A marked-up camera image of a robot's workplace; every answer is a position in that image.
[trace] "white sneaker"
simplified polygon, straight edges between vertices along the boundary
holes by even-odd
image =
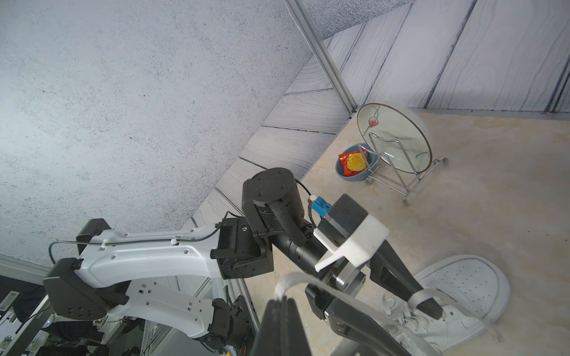
[[[415,276],[426,289],[450,296],[457,304],[473,312],[487,325],[505,310],[511,287],[504,273],[493,263],[477,256],[460,255],[437,262]],[[400,325],[427,341],[436,351],[443,351],[485,331],[479,319],[463,315],[455,306],[444,305],[444,318],[435,320],[419,310],[410,310],[399,298],[383,297],[385,311]],[[387,328],[414,356],[425,353],[404,333]]]

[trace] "blue connector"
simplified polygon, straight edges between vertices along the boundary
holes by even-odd
[[[331,205],[321,197],[318,197],[317,200],[313,202],[313,210],[315,210],[321,216],[321,218],[324,218],[330,208]]]

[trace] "snack bag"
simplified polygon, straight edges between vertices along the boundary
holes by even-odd
[[[356,175],[367,168],[365,159],[368,158],[368,152],[364,151],[364,155],[365,157],[362,157],[362,153],[359,150],[339,154],[345,177]]]

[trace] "blue bowl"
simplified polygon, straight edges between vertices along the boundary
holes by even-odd
[[[364,148],[366,149],[370,149],[370,146],[368,146],[367,144],[360,144],[362,145]],[[350,146],[349,148],[345,149],[343,153],[346,152],[354,152],[357,151],[358,148],[358,144]],[[368,152],[368,158],[367,158],[368,164],[373,167],[376,162],[378,161],[378,155],[373,154]],[[366,179],[369,175],[370,175],[370,170],[365,169],[362,172],[356,174],[356,175],[352,175],[350,177],[346,177],[344,176],[344,168],[343,168],[343,164],[340,162],[340,159],[336,160],[336,174],[338,174],[338,176],[342,179],[344,179],[345,181],[349,181],[349,182],[358,182],[358,181],[362,181],[364,179]]]

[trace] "black cable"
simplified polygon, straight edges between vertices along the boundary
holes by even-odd
[[[40,310],[40,311],[37,312],[37,313],[34,313],[34,314],[30,315],[30,316],[28,317],[28,319],[24,320],[24,322],[20,325],[20,327],[18,328],[18,330],[16,330],[16,332],[15,332],[14,334],[18,334],[18,331],[20,331],[20,329],[24,326],[24,324],[27,323],[30,319],[32,319],[33,317],[35,317],[35,316],[38,315],[39,313],[45,312],[45,311],[48,310],[48,309],[51,309],[51,307],[49,306],[48,308],[45,308],[45,309],[43,309],[43,310]]]
[[[71,344],[72,341],[64,341],[64,342],[57,343],[57,344],[55,344],[55,347],[63,347],[65,345],[67,345],[68,343]]]
[[[200,344],[202,344],[202,346],[204,347],[204,349],[210,351],[211,353],[216,353],[216,350],[212,350],[211,348],[207,347],[205,343],[203,343],[202,341],[200,341]]]
[[[101,326],[103,326],[103,325],[105,325],[105,324],[110,324],[110,323],[112,323],[112,322],[119,322],[119,321],[122,321],[122,320],[123,320],[123,319],[120,319],[120,320],[113,320],[113,321],[104,321]]]
[[[309,195],[309,197],[311,196],[311,192],[309,191],[309,189],[307,189],[307,187],[305,187],[305,185],[302,184],[300,180],[295,179],[295,182],[297,182],[301,187],[303,187],[303,189],[305,189],[305,191],[307,192],[307,194]]]
[[[177,241],[180,242],[200,242],[200,241],[204,241],[207,238],[212,237],[216,232],[218,232],[219,228],[222,227],[223,223],[226,221],[227,215],[231,214],[231,212],[228,210],[226,211],[226,215],[223,216],[222,221],[218,224],[218,227],[215,228],[214,231],[212,231],[208,236],[204,236],[203,238],[199,238],[199,239],[194,239],[194,240],[186,240],[186,239],[177,239]],[[128,245],[128,244],[136,244],[136,243],[142,243],[142,242],[170,242],[172,241],[172,239],[153,239],[153,240],[136,240],[136,241],[122,241],[122,242],[109,242],[109,245]],[[75,244],[75,245],[99,245],[101,246],[100,242],[80,242],[80,241],[54,241],[52,242],[48,248],[47,248],[47,253],[50,256],[51,262],[53,264],[55,264],[55,259],[54,259],[54,254],[51,252],[52,247],[55,244]]]
[[[235,215],[233,212],[228,211],[230,213],[231,216],[235,216],[236,218],[242,218],[243,216],[239,216],[239,215]]]
[[[6,322],[6,320],[10,319],[10,318],[13,317],[13,316],[14,316],[14,313],[12,313],[12,314],[10,314],[9,316],[7,316],[6,319],[4,319],[2,322],[0,322],[0,326],[1,326],[2,324],[4,324],[4,323]]]
[[[311,220],[311,224],[313,224],[313,228],[317,228],[317,225],[315,224],[315,221],[313,220],[313,201],[311,200],[311,198],[308,199],[308,206],[307,206],[307,211],[309,212],[309,219]]]
[[[309,195],[309,200],[308,200],[309,205],[307,206],[307,211],[309,213],[309,220],[311,221],[311,224],[313,224],[313,228],[317,228],[317,225],[315,224],[315,221],[313,220],[313,201],[311,200],[311,192],[309,191],[309,189],[307,189],[307,187],[305,187],[304,184],[301,183],[300,180],[295,179],[295,182],[297,182],[301,187],[303,187],[303,189],[305,189],[305,191]]]

